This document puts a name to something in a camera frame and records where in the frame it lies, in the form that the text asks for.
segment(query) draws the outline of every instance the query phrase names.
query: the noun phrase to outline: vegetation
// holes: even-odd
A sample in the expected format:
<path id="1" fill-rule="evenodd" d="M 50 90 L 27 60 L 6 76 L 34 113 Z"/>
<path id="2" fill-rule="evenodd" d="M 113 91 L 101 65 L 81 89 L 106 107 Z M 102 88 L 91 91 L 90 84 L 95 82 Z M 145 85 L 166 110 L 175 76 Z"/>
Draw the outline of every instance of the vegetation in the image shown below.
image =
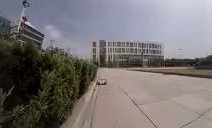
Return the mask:
<path id="1" fill-rule="evenodd" d="M 196 69 L 212 69 L 212 55 L 209 55 L 205 59 L 196 63 L 195 68 Z"/>
<path id="2" fill-rule="evenodd" d="M 58 127 L 96 72 L 63 49 L 0 40 L 0 127 Z"/>

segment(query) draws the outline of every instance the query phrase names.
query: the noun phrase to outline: building facade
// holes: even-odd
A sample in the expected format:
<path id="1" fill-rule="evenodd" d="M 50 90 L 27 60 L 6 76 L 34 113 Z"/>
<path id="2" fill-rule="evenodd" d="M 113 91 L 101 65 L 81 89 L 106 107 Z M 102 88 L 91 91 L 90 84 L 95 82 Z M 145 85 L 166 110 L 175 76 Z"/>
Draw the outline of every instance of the building facade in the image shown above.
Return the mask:
<path id="1" fill-rule="evenodd" d="M 161 66 L 163 45 L 156 42 L 105 41 L 93 42 L 92 60 L 102 66 Z"/>
<path id="2" fill-rule="evenodd" d="M 0 36 L 10 35 L 11 21 L 0 16 Z"/>
<path id="3" fill-rule="evenodd" d="M 30 26 L 27 22 L 22 22 L 18 33 L 18 25 L 11 29 L 12 37 L 17 37 L 22 42 L 31 42 L 41 46 L 45 35 Z"/>

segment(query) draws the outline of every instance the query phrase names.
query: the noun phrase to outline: white car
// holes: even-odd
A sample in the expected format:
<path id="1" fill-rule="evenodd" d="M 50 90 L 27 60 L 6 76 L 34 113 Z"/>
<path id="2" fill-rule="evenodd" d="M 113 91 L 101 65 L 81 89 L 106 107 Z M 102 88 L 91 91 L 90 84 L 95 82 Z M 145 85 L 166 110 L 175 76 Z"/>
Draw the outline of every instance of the white car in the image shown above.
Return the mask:
<path id="1" fill-rule="evenodd" d="M 97 81 L 97 85 L 106 85 L 107 84 L 107 80 L 106 79 L 99 79 Z"/>

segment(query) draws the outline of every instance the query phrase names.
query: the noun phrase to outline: road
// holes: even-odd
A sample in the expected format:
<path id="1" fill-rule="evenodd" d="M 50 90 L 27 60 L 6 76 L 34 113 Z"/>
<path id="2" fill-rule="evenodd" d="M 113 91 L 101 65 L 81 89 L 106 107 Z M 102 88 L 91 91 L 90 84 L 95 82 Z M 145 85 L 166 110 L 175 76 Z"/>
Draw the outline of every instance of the road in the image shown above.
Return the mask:
<path id="1" fill-rule="evenodd" d="M 212 79 L 100 69 L 92 128 L 212 128 Z"/>

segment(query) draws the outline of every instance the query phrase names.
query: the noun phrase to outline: curb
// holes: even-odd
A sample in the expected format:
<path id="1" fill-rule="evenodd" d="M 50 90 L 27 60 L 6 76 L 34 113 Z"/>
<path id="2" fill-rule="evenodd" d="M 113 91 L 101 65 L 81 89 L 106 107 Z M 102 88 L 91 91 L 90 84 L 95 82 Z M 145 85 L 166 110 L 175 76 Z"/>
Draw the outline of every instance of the curb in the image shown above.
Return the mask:
<path id="1" fill-rule="evenodd" d="M 92 124 L 93 109 L 95 106 L 98 74 L 88 91 L 77 101 L 71 116 L 60 128 L 90 128 Z"/>

